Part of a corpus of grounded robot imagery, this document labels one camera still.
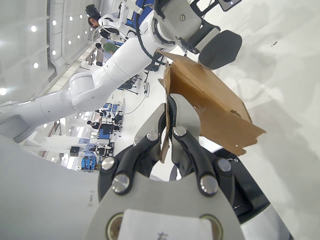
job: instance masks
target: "window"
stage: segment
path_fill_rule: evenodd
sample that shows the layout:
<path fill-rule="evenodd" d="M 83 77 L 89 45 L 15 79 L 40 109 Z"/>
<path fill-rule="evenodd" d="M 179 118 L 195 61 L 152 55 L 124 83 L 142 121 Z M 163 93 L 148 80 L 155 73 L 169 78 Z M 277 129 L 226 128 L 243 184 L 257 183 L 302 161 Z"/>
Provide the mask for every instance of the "window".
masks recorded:
<path fill-rule="evenodd" d="M 98 138 L 98 132 L 91 132 L 90 138 Z"/>

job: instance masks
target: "cardboard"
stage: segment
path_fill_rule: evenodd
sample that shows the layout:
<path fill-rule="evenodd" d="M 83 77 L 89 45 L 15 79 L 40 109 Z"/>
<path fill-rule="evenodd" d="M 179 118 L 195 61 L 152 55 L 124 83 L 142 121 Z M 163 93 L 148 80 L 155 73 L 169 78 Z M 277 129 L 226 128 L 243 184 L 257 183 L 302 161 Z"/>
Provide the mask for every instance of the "cardboard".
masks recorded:
<path fill-rule="evenodd" d="M 212 71 L 188 57 L 161 53 L 173 63 L 166 65 L 164 79 L 160 83 L 167 95 L 180 94 L 195 108 L 201 121 L 201 136 L 240 156 L 246 153 L 244 147 L 256 144 L 257 137 L 266 133 L 252 123 L 243 101 Z M 163 146 L 161 162 L 164 162 L 166 154 L 167 148 Z"/>

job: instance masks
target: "black cable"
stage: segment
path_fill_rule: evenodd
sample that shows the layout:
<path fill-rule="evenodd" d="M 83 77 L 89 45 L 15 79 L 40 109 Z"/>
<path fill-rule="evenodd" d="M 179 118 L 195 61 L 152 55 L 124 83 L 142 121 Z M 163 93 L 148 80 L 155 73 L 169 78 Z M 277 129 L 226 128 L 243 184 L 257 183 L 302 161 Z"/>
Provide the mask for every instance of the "black cable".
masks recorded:
<path fill-rule="evenodd" d="M 159 64 L 161 64 L 161 65 L 165 65 L 166 63 L 161 62 L 161 61 L 155 59 L 155 57 L 152 56 L 152 55 L 146 50 L 146 48 L 144 47 L 143 42 L 142 42 L 142 39 L 141 39 L 140 29 L 139 29 L 139 17 L 140 17 L 140 15 L 137 13 L 137 14 L 136 14 L 136 30 L 137 30 L 137 37 L 138 37 L 138 40 L 139 40 L 140 47 L 142 48 L 143 52 L 144 52 L 152 61 L 155 61 L 156 63 L 159 63 Z"/>

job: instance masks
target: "black shirt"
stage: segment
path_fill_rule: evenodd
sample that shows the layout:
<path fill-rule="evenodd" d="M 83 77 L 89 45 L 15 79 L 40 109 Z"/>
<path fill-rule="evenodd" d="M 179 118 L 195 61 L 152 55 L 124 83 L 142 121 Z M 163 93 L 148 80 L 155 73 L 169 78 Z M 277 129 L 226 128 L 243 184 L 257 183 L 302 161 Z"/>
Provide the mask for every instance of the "black shirt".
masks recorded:
<path fill-rule="evenodd" d="M 99 128 L 99 125 L 100 125 L 99 122 L 94 122 L 94 124 L 91 125 L 91 127 L 92 127 L 93 129 L 98 129 L 98 128 Z"/>

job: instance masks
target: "metal screw head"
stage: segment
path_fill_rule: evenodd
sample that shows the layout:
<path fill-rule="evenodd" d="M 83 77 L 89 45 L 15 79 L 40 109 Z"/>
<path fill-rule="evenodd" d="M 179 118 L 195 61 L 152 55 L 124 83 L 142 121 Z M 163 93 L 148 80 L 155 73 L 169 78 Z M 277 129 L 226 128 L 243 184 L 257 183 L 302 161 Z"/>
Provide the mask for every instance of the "metal screw head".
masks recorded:
<path fill-rule="evenodd" d="M 187 133 L 186 129 L 183 126 L 174 127 L 173 132 L 175 135 L 180 136 L 180 137 L 184 136 Z"/>
<path fill-rule="evenodd" d="M 218 166 L 223 172 L 228 172 L 231 170 L 231 164 L 225 158 L 221 158 L 218 160 Z"/>
<path fill-rule="evenodd" d="M 146 135 L 146 138 L 149 139 L 150 141 L 156 141 L 159 137 L 159 134 L 157 132 L 151 132 Z"/>
<path fill-rule="evenodd" d="M 219 185 L 215 177 L 205 175 L 200 179 L 201 189 L 208 195 L 214 195 L 217 193 Z"/>
<path fill-rule="evenodd" d="M 118 174 L 112 181 L 112 190 L 115 193 L 124 192 L 130 184 L 130 179 L 126 174 Z"/>
<path fill-rule="evenodd" d="M 115 158 L 113 156 L 108 156 L 102 161 L 101 168 L 104 170 L 109 170 L 113 167 L 114 164 Z"/>

